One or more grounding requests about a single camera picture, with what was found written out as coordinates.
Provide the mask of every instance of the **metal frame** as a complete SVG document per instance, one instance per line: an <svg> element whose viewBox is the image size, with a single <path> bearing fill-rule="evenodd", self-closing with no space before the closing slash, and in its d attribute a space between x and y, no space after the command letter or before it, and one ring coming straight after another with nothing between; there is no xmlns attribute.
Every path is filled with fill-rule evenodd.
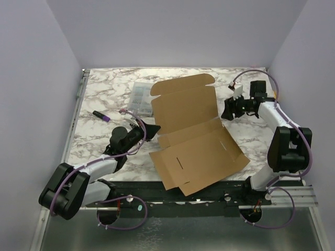
<svg viewBox="0 0 335 251"><path fill-rule="evenodd" d="M65 148L62 155L62 162L66 162L69 158L71 144L74 138L74 132L77 125L80 108L84 99L84 93L86 90L86 85L88 81L88 77L90 75L90 70L83 70L83 77L80 81L80 86L78 89L77 94L77 102L75 106L75 111L72 118L72 124L69 129L68 137L66 139ZM319 214L319 210L317 208L318 202L316 199L316 196L314 194L314 190L312 187L285 187L286 190L288 190L292 196L294 197L296 207L308 207L310 209L311 218L313 221L313 224L315 226L316 235L318 236L320 245L322 250L324 251L331 251L330 245L326 236L326 232L323 228L323 224L321 221L321 217ZM281 191L274 191L272 193L271 202L272 205L264 205L262 207L264 208L287 208L291 207L292 203L289 198L285 196L286 194L283 194ZM252 206L239 206L240 209L250 208ZM100 210L116 210L115 207L104 207L99 208ZM96 210L96 208L90 208L90 207L81 207L80 210ZM48 219L49 219L49 210L45 208L41 208L37 227L35 230L34 237L32 239L32 244L30 247L30 251L39 251L42 246L43 236L47 229L48 225Z"/></svg>

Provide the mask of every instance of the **clear plastic container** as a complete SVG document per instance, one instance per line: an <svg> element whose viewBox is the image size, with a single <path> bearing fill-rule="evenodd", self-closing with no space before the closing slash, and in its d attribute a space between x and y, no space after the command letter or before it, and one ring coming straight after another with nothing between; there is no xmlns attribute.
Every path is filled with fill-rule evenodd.
<svg viewBox="0 0 335 251"><path fill-rule="evenodd" d="M153 84L135 82L131 91L128 111L136 115L152 116L150 90Z"/></svg>

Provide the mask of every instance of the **cardboard box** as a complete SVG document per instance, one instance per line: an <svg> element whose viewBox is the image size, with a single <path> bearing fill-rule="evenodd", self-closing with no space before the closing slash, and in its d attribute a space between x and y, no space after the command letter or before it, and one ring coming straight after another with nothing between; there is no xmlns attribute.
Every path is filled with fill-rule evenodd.
<svg viewBox="0 0 335 251"><path fill-rule="evenodd" d="M155 83L151 95L160 147L150 153L166 190L191 195L242 170L249 162L218 118L209 74Z"/></svg>

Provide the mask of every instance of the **wall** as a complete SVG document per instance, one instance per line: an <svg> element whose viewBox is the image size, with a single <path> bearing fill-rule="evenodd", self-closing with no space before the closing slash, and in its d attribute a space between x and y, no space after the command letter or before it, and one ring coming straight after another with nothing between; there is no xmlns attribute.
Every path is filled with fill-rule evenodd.
<svg viewBox="0 0 335 251"><path fill-rule="evenodd" d="M0 250L29 250L81 68L44 0L0 1Z"/></svg>
<svg viewBox="0 0 335 251"><path fill-rule="evenodd" d="M270 66L306 0L47 0L83 68Z"/></svg>
<svg viewBox="0 0 335 251"><path fill-rule="evenodd" d="M309 0L275 57L270 73L281 88L280 103L297 123L313 131L314 164L307 181L320 203L335 249L335 2Z"/></svg>

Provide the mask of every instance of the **gray floor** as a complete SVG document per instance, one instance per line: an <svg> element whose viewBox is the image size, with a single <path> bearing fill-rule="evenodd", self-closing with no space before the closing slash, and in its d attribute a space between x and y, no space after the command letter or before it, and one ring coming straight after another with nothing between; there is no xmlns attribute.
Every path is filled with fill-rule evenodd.
<svg viewBox="0 0 335 251"><path fill-rule="evenodd" d="M264 209L260 223L279 225L289 209ZM139 219L120 219L118 226L136 224ZM65 221L51 218L42 250L321 250L308 208L297 210L293 223L280 230L263 230L240 218L149 218L134 231L105 230L97 226L96 211L80 211Z"/></svg>

